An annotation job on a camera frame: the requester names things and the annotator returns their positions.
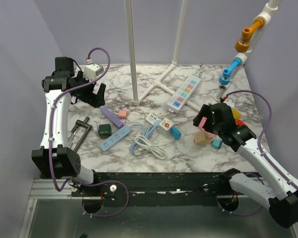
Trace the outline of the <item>purple USB power strip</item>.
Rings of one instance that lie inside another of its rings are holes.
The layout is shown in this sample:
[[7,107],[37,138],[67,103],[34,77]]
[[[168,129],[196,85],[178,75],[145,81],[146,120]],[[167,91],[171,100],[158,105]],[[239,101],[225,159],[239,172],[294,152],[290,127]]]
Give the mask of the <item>purple USB power strip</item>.
[[124,123],[115,115],[113,114],[110,109],[107,107],[102,107],[101,113],[117,128],[121,129],[124,126]]

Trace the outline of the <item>wooden cube socket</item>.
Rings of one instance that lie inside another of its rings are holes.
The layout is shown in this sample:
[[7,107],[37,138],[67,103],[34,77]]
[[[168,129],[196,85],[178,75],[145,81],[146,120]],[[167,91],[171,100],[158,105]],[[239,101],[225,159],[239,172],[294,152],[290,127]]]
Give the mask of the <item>wooden cube socket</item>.
[[207,132],[199,131],[194,134],[194,143],[200,146],[205,146],[210,143],[211,139]]

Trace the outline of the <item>pink charger plug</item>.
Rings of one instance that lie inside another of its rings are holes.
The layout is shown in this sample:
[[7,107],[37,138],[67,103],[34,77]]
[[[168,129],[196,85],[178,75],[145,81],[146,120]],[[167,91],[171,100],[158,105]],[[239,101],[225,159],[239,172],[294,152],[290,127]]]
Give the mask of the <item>pink charger plug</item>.
[[127,118],[127,111],[126,111],[126,110],[120,110],[120,111],[118,112],[118,117],[119,117],[120,119],[126,119],[126,118]]

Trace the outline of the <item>white multicolour power strip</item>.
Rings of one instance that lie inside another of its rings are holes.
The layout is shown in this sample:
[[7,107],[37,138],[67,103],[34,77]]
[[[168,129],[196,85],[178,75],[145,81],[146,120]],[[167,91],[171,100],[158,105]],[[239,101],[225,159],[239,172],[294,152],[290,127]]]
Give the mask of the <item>white multicolour power strip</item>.
[[192,96],[200,82],[201,78],[194,75],[189,75],[166,103],[168,109],[171,112],[179,113],[188,99]]

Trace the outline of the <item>yellow cube socket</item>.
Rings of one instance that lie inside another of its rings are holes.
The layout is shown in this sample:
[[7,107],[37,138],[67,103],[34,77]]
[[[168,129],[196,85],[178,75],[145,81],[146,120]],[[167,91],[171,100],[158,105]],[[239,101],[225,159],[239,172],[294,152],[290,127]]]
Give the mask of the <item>yellow cube socket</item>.
[[232,110],[232,114],[233,114],[233,117],[234,117],[235,121],[237,121],[241,118],[241,113],[236,109]]

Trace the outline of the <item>dark green cube socket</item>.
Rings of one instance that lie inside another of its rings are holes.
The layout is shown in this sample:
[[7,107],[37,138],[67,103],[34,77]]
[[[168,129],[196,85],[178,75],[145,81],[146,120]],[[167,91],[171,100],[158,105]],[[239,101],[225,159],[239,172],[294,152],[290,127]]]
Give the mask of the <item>dark green cube socket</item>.
[[107,139],[112,135],[112,128],[110,124],[101,124],[98,127],[98,134],[101,139]]

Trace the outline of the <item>teal plug adapter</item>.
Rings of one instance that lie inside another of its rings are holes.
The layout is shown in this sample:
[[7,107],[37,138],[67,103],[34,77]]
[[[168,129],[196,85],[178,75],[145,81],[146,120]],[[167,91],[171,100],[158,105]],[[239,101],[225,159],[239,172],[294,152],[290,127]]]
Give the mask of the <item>teal plug adapter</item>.
[[223,141],[221,139],[215,138],[212,141],[212,147],[215,149],[220,149],[222,147]]

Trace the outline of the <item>red cube socket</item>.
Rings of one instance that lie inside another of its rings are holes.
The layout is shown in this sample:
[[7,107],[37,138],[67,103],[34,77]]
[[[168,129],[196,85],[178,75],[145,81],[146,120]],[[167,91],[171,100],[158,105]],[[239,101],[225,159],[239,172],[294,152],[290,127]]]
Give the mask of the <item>red cube socket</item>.
[[245,125],[245,123],[243,121],[241,121],[241,120],[238,119],[236,121],[236,125]]

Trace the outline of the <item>white round plug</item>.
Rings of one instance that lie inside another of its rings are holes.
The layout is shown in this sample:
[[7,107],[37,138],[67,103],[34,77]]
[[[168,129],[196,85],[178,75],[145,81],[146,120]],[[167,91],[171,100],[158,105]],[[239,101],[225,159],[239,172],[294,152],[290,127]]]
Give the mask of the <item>white round plug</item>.
[[148,138],[143,135],[139,135],[134,139],[135,142],[135,149],[134,155],[140,156],[144,152],[152,153],[158,159],[165,159],[166,158],[166,151],[162,148],[162,146],[167,145],[174,141],[174,138],[168,142],[164,142],[161,144],[154,144],[151,143]]

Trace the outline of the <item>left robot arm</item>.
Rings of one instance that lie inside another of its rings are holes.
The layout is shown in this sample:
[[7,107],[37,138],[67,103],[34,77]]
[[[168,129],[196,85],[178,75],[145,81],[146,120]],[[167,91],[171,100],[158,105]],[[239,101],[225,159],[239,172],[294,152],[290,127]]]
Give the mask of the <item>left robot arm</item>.
[[103,66],[86,59],[84,69],[75,71],[75,61],[69,57],[56,57],[55,70],[42,80],[46,100],[46,121],[40,148],[33,150],[31,158],[46,179],[74,179],[83,183],[90,196],[100,191],[94,172],[81,164],[76,151],[68,142],[68,113],[73,97],[99,108],[105,104],[106,86],[101,83],[94,93],[91,81],[104,72]]

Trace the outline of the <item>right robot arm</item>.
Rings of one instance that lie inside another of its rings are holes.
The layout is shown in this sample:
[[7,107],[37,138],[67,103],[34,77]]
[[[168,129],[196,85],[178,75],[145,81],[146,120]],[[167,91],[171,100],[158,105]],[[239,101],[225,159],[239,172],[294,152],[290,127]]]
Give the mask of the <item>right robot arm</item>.
[[287,172],[262,146],[260,139],[246,125],[237,125],[232,109],[225,103],[202,105],[193,125],[206,118],[203,128],[217,135],[225,145],[247,160],[268,184],[264,186],[234,171],[219,181],[224,194],[240,192],[265,207],[283,228],[298,222],[298,179]]

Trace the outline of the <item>blue plug adapter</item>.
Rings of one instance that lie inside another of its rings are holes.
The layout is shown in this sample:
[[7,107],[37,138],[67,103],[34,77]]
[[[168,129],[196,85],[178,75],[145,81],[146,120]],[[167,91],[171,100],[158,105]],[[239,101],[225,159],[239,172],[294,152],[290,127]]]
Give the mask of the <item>blue plug adapter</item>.
[[176,128],[176,127],[172,127],[170,129],[170,135],[175,139],[175,140],[179,140],[181,138],[181,132]]

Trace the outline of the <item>white cartoon cube adapter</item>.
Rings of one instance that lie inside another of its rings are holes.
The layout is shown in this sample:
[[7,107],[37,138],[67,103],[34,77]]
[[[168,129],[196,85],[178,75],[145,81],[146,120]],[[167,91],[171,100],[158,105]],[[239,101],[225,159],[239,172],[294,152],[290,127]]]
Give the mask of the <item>white cartoon cube adapter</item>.
[[168,136],[170,134],[171,128],[173,127],[174,123],[169,120],[168,118],[164,118],[158,127],[158,131],[160,134],[164,136]]

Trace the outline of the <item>white PVC pipe frame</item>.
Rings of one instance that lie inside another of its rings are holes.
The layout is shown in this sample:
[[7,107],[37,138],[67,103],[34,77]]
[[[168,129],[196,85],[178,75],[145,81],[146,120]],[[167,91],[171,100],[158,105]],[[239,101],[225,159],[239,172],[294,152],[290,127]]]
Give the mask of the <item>white PVC pipe frame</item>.
[[[237,55],[234,57],[240,57],[240,58],[247,58],[247,60],[250,58],[250,55],[252,53],[252,50],[256,47],[259,39],[262,37],[264,31],[267,29],[267,26],[269,25],[272,17],[277,12],[279,5],[281,1],[280,0],[270,0],[268,1],[261,13],[259,13],[255,18],[262,18],[265,21],[265,26],[257,30],[251,39],[251,44],[247,52],[239,53],[237,52]],[[169,67],[163,72],[157,79],[151,83],[151,85],[139,96],[138,95],[138,86],[137,86],[137,71],[136,71],[136,54],[135,54],[135,37],[134,37],[134,23],[133,23],[133,9],[132,9],[132,1],[131,0],[125,0],[124,1],[124,7],[125,7],[125,19],[126,19],[126,27],[127,27],[127,36],[128,36],[128,45],[129,45],[129,57],[130,57],[130,71],[131,71],[131,83],[132,83],[132,92],[133,92],[133,104],[135,106],[139,105],[140,102],[155,88],[160,88],[163,91],[167,92],[170,95],[174,94],[174,91],[171,90],[168,86],[164,85],[162,83],[162,80],[165,79],[166,76],[168,76],[177,66],[178,61],[178,53],[180,49],[180,43],[181,43],[181,37],[182,37],[182,31],[186,16],[186,9],[187,9],[188,2],[186,0],[182,1],[181,5],[181,11],[180,11],[180,17],[179,17],[179,23],[177,27],[177,33],[176,33],[176,40],[175,40],[175,46],[173,51],[173,57],[171,64]],[[227,90],[229,89],[231,83],[233,80],[230,81],[230,83],[226,86],[222,86],[219,84],[219,88],[217,90],[217,94],[215,96],[215,100],[219,100],[220,97],[222,97]]]

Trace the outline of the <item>black metal base rail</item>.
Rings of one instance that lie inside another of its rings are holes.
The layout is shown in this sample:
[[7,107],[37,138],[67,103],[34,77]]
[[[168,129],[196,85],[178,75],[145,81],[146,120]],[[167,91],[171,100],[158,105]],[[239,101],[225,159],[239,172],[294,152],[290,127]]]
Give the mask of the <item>black metal base rail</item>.
[[236,200],[224,173],[96,173],[95,187],[77,186],[72,197],[106,207],[216,206]]

